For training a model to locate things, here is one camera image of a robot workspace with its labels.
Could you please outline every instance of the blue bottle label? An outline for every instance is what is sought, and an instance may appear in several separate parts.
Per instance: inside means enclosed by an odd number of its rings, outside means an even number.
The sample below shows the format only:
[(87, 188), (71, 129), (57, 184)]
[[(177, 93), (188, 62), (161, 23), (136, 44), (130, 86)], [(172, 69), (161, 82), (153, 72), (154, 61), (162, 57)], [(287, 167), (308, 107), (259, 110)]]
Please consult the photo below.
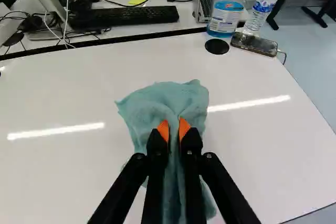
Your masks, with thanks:
[(215, 2), (209, 29), (221, 33), (233, 33), (243, 10), (243, 5), (238, 2)]
[(272, 11), (273, 7), (274, 7), (274, 4), (269, 4), (266, 1), (262, 1), (262, 2), (256, 1), (253, 6), (254, 10), (257, 10), (258, 12), (261, 12), (261, 13), (269, 13)]

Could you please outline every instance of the water bottle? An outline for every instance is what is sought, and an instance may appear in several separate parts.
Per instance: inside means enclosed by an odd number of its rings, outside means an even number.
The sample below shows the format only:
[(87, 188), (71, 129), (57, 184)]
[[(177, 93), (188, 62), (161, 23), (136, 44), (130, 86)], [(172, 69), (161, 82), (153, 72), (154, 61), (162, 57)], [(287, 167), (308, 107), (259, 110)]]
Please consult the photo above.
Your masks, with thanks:
[(207, 32), (215, 37), (228, 37), (235, 31), (245, 0), (213, 0), (211, 20)]
[(244, 34), (254, 35), (259, 32), (271, 13), (277, 0), (256, 0), (250, 18), (246, 21), (243, 29)]

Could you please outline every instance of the towel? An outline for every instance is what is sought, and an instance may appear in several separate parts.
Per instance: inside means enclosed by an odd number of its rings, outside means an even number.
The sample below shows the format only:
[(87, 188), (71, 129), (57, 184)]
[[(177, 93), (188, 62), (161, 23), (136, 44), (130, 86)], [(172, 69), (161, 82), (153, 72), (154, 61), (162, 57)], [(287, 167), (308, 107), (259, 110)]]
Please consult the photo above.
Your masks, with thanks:
[[(115, 102), (131, 134), (134, 151), (146, 154), (146, 144), (153, 128), (167, 119), (170, 127), (170, 155), (165, 170), (163, 224), (185, 224), (185, 185), (178, 149), (179, 118), (183, 117), (200, 134), (205, 129), (209, 93), (198, 80), (180, 84), (159, 82), (136, 90)], [(216, 214), (214, 204), (202, 181), (207, 219)]]

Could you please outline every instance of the desk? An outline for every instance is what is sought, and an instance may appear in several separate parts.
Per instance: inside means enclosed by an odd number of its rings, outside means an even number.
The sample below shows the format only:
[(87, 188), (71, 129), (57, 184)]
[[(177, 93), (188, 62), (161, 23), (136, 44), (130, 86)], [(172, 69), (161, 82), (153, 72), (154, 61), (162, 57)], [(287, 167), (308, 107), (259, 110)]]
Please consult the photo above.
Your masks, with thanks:
[[(335, 202), (336, 136), (289, 72), (233, 47), (212, 55), (206, 36), (0, 61), (0, 223), (86, 223), (133, 153), (114, 101), (154, 81), (209, 89), (203, 151), (216, 152), (262, 223)], [(75, 125), (87, 131), (7, 140)], [(140, 222), (144, 197), (141, 188), (125, 223)], [(224, 221), (218, 212), (208, 223)]]
[[(128, 4), (129, 0), (112, 0), (122, 4)], [(165, 31), (177, 31), (177, 30), (186, 30), (191, 28), (205, 27), (206, 23), (197, 23), (195, 18), (192, 16), (193, 12), (193, 3), (184, 2), (184, 3), (169, 3), (166, 0), (149, 0), (146, 3), (146, 6), (161, 6), (161, 5), (175, 5), (177, 11), (179, 12), (180, 20), (177, 23), (167, 23), (167, 24), (154, 24), (154, 25), (136, 25), (136, 26), (117, 26), (113, 27), (111, 31), (99, 35), (99, 38), (117, 38), (124, 36), (133, 36), (133, 35), (143, 35), (143, 34), (152, 34)], [(106, 1), (101, 0), (98, 3), (94, 3), (92, 8), (115, 8), (119, 7), (113, 4), (110, 4)], [(12, 10), (23, 10), (28, 13), (44, 13), (45, 9), (43, 5), (38, 0), (17, 0), (11, 8)], [(248, 17), (248, 12), (245, 10), (242, 16), (242, 20), (246, 20)], [(80, 42), (87, 40), (95, 40), (94, 36), (85, 36), (79, 38), (72, 38), (71, 42)], [(54, 46), (58, 40), (49, 40), (49, 41), (30, 41), (26, 37), (23, 40), (23, 44), (26, 49), (35, 49), (42, 47)], [(0, 55), (4, 54), (7, 48), (0, 48)], [(21, 44), (18, 43), (12, 46), (8, 54), (18, 51), (23, 51)]]

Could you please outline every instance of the black keyboard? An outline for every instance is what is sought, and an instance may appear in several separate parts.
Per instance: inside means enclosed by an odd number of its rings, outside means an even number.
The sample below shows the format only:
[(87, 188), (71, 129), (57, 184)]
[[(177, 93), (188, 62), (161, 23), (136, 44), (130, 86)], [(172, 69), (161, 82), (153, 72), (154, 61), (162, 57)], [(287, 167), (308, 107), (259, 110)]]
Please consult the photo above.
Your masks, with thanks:
[(125, 7), (70, 14), (69, 24), (73, 29), (97, 31), (113, 26), (172, 23), (178, 19), (175, 6)]
[(211, 8), (212, 8), (213, 0), (201, 0), (202, 10), (204, 17), (208, 18), (211, 15)]

